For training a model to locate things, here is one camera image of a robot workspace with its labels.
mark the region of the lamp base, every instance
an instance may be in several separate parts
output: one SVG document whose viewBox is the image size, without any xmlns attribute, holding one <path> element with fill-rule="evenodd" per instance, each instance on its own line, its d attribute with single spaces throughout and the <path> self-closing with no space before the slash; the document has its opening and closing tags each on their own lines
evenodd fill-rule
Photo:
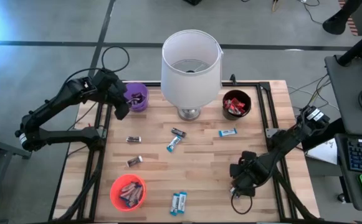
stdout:
<svg viewBox="0 0 362 224">
<path fill-rule="evenodd" d="M 201 110 L 200 108 L 191 109 L 191 110 L 179 109 L 178 108 L 178 115 L 182 120 L 194 121 L 195 119 L 197 119 L 199 117 L 200 110 Z"/>
</svg>

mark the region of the concrete floor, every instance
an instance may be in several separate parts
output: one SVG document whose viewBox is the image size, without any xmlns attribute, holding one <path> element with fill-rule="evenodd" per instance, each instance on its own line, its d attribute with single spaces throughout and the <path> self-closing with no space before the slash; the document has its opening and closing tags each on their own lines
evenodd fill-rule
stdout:
<svg viewBox="0 0 362 224">
<path fill-rule="evenodd" d="M 91 65 L 95 47 L 49 45 L 53 44 L 50 42 L 98 42 L 109 2 L 0 0 L 0 40 L 44 41 L 42 44 L 45 45 L 0 45 L 0 141 L 20 147 L 14 131 L 22 116 L 40 106 L 44 99 L 53 97 L 68 75 Z M 258 50 L 225 49 L 224 80 L 234 73 L 238 80 L 286 80 L 288 85 L 300 87 L 326 74 L 324 57 L 343 52 L 269 50 L 271 45 L 352 46 L 361 38 L 353 36 L 348 28 L 342 35 L 328 34 L 310 20 L 300 2 L 279 2 L 277 11 L 271 13 L 272 1 L 269 0 L 247 3 L 203 0 L 196 7 L 181 0 L 117 0 L 104 40 L 162 43 L 179 30 L 201 29 L 221 44 L 264 45 Z M 310 11 L 322 22 L 339 9 L 337 0 L 329 0 Z M 122 79 L 160 79 L 160 49 L 128 50 L 131 62 L 118 73 Z M 116 51 L 109 52 L 105 61 L 107 67 L 112 68 L 122 62 L 123 55 Z M 304 90 L 314 92 L 314 87 Z M 330 85 L 321 95 L 336 105 Z M 292 103 L 297 107 L 304 106 L 309 98 L 306 93 L 291 95 Z M 44 127 L 67 129 L 74 122 L 77 111 L 77 106 L 67 108 Z M 332 120 L 340 117 L 330 106 L 324 107 L 323 111 Z M 0 188 L 0 219 L 8 218 L 11 223 L 45 222 L 48 219 L 67 146 L 46 146 L 33 153 L 28 161 L 17 157 L 12 160 Z M 340 193 L 337 178 L 315 177 L 312 182 L 322 218 L 362 221 L 362 212 L 335 201 L 334 196 Z"/>
</svg>

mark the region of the purple cup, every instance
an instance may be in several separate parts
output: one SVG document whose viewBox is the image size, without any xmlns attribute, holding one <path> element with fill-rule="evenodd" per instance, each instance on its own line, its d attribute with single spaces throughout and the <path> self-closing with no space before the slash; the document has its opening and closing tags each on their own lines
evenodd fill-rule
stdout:
<svg viewBox="0 0 362 224">
<path fill-rule="evenodd" d="M 132 105 L 131 110 L 134 112 L 144 111 L 148 107 L 149 100 L 149 91 L 148 88 L 142 83 L 128 83 L 126 84 L 127 91 L 124 93 L 124 97 L 127 100 L 132 100 L 132 94 L 142 93 L 145 96 L 145 99 L 142 103 L 138 103 L 137 105 Z"/>
</svg>

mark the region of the white lampshade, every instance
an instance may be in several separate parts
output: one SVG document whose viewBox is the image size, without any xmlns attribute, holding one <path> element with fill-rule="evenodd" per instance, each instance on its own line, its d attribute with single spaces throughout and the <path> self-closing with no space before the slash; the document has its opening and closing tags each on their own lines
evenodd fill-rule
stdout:
<svg viewBox="0 0 362 224">
<path fill-rule="evenodd" d="M 184 30 L 163 46 L 161 91 L 179 109 L 193 110 L 216 99 L 221 89 L 223 52 L 200 30 Z"/>
</svg>

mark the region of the orange bowl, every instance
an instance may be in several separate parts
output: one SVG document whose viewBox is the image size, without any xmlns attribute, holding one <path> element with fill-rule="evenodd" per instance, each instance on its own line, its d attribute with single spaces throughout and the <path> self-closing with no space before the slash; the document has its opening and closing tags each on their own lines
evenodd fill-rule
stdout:
<svg viewBox="0 0 362 224">
<path fill-rule="evenodd" d="M 121 195 L 121 189 L 130 184 L 131 182 L 139 182 L 139 184 L 142 185 L 143 187 L 143 191 L 142 191 L 142 199 L 139 201 L 139 203 L 132 208 L 128 208 L 125 205 L 124 200 L 120 198 L 120 195 Z M 110 200 L 112 201 L 112 204 L 114 205 L 115 208 L 117 208 L 122 212 L 130 212 L 137 209 L 138 207 L 141 206 L 145 198 L 146 198 L 145 181 L 134 174 L 125 174 L 117 178 L 117 180 L 114 181 L 112 188 L 110 189 Z"/>
</svg>

